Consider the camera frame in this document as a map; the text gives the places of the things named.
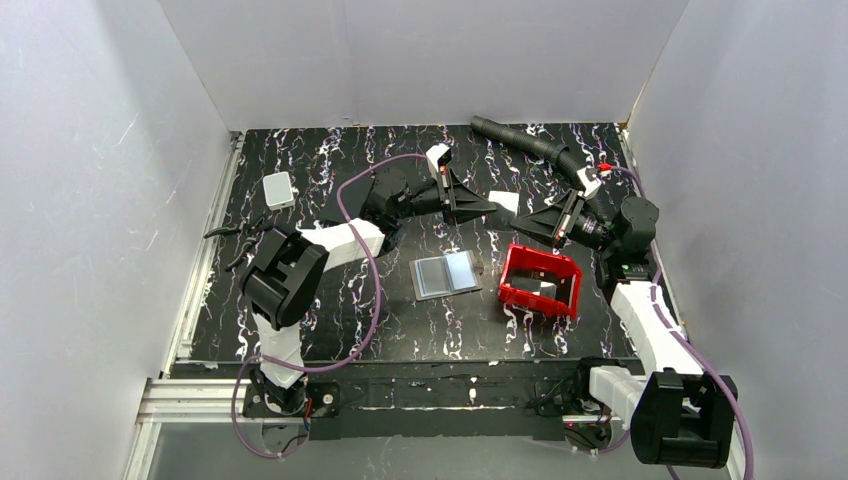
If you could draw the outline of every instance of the white wall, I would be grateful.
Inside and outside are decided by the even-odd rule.
[[[229,151],[155,0],[0,6],[3,478],[119,478]]]
[[[627,120],[687,0],[160,0],[231,130]]]
[[[845,478],[848,2],[693,0],[631,121],[693,342],[763,479]]]

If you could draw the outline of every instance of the black pipe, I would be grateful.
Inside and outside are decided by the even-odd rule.
[[[471,118],[471,130],[547,160],[553,170],[563,175],[573,186],[582,187],[580,179],[577,177],[577,171],[587,165],[575,158],[565,144],[555,145],[553,142],[542,140],[477,115]],[[586,204],[602,220],[609,222],[615,216],[614,207],[609,205],[607,208],[608,202],[601,202],[597,197],[589,200]]]

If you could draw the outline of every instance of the red basket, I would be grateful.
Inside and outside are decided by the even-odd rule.
[[[510,285],[507,279],[519,270],[539,272],[543,277],[547,275],[545,281],[555,280],[551,283],[557,285],[557,298],[545,297]],[[498,285],[498,299],[507,305],[538,310],[549,317],[568,315],[576,318],[582,279],[583,272],[571,258],[513,243],[506,254]]]

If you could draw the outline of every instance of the black and white marble pattern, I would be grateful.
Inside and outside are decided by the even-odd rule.
[[[517,125],[530,134],[566,143],[587,164],[624,165],[612,124]],[[451,166],[467,186],[482,196],[490,190],[519,192],[519,214],[539,209],[561,195],[567,183],[548,165],[498,142],[473,134],[468,126],[347,127],[251,130],[227,205],[226,224],[255,219],[266,212],[262,177],[288,171],[297,188],[297,203],[277,219],[300,228],[315,228],[320,207],[335,201],[329,192],[369,164],[430,146],[452,145]],[[418,166],[422,178],[426,167]],[[632,194],[623,177],[607,182],[616,202]],[[219,242],[193,341],[192,360],[240,361],[257,351],[256,327],[248,315],[237,279],[223,266],[234,258],[242,238]],[[484,228],[478,219],[459,227],[440,216],[409,220],[398,248],[379,258],[384,308],[380,327],[363,360],[502,360],[588,355],[629,357],[634,350],[620,320],[594,286],[591,252],[569,244],[562,254],[574,258],[584,274],[577,318],[543,315],[505,308],[497,299],[497,282],[511,242],[540,246],[511,232]],[[416,302],[409,272],[411,260],[470,250],[484,260],[479,292]],[[338,360],[364,337],[374,307],[373,280],[366,263],[347,264],[324,274],[315,304],[302,322],[306,360]]]

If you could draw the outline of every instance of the table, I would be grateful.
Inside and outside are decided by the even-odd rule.
[[[565,143],[587,164],[625,165],[613,124],[513,125],[530,134]],[[330,192],[369,164],[392,155],[425,152],[445,142],[452,146],[451,167],[482,196],[490,190],[520,194],[519,214],[544,207],[568,188],[548,165],[471,132],[466,125],[389,126],[250,130],[226,207],[225,224],[268,213],[262,177],[287,171],[297,189],[293,208],[277,221],[315,228],[321,207],[334,201]],[[418,166],[421,177],[426,167]],[[620,202],[633,194],[630,181],[618,174],[607,182]],[[223,271],[241,248],[243,238],[218,243],[203,305],[197,320],[190,361],[240,362],[256,351],[258,334],[248,304],[238,290],[241,269]],[[584,272],[577,318],[546,318],[505,307],[497,300],[497,282],[511,242],[545,248],[515,232],[487,230],[481,219],[458,227],[431,215],[406,222],[393,252],[378,259],[384,288],[380,326],[362,360],[410,362],[435,360],[506,360],[633,357],[634,348],[618,317],[594,285],[591,252],[566,245],[560,253],[575,259]],[[483,289],[454,297],[416,302],[409,262],[457,250],[484,260]],[[374,304],[373,281],[366,264],[348,264],[324,274],[312,310],[302,322],[306,361],[347,356],[364,337]]]

